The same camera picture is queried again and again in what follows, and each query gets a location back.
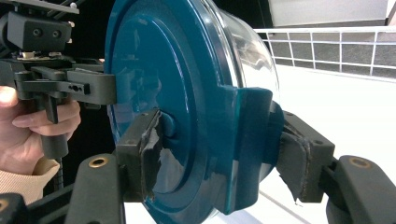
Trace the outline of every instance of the finger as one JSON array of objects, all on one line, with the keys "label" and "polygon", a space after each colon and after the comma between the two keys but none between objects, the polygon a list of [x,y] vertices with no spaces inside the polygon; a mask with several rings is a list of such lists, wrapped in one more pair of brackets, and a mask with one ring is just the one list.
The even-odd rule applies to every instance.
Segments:
[{"label": "finger", "polygon": [[80,123],[81,118],[78,115],[57,124],[30,127],[29,129],[32,132],[39,133],[41,135],[54,136],[64,133],[73,133]]},{"label": "finger", "polygon": [[[58,105],[58,122],[61,123],[79,116],[79,110],[79,104],[76,101],[70,101],[65,105]],[[47,119],[46,111],[42,110],[32,114],[18,116],[12,121],[12,124],[19,128],[28,128],[51,125],[52,122]]]},{"label": "finger", "polygon": [[12,107],[18,103],[17,92],[15,89],[0,86],[0,107]]}]

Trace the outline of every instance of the white railing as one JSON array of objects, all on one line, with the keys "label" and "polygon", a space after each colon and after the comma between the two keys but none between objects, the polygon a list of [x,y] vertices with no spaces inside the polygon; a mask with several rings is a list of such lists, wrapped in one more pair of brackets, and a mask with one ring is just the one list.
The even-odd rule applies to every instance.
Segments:
[{"label": "white railing", "polygon": [[[390,49],[390,55],[395,55],[396,59],[396,26],[375,26],[375,27],[332,27],[332,28],[289,28],[289,29],[255,29],[258,34],[266,34],[267,38],[263,41],[268,43],[271,54],[276,60],[287,60],[291,61],[293,66],[296,62],[312,63],[312,68],[317,69],[318,63],[324,64],[338,64],[338,72],[343,72],[344,65],[352,65],[358,67],[369,67],[370,73],[365,75],[372,76],[375,68],[389,69],[396,72],[396,62],[391,64],[381,64],[377,62],[375,57],[378,57],[377,46],[394,46],[394,49]],[[274,44],[284,45],[289,44],[290,56],[278,56]],[[296,57],[296,53],[293,49],[293,44],[310,44],[311,57],[312,59]],[[338,46],[338,61],[327,61],[326,59],[317,59],[318,54],[315,50],[316,44],[329,44]],[[373,50],[370,52],[371,60],[369,63],[360,62],[346,62],[343,55],[344,45],[366,45],[373,46]]]}]

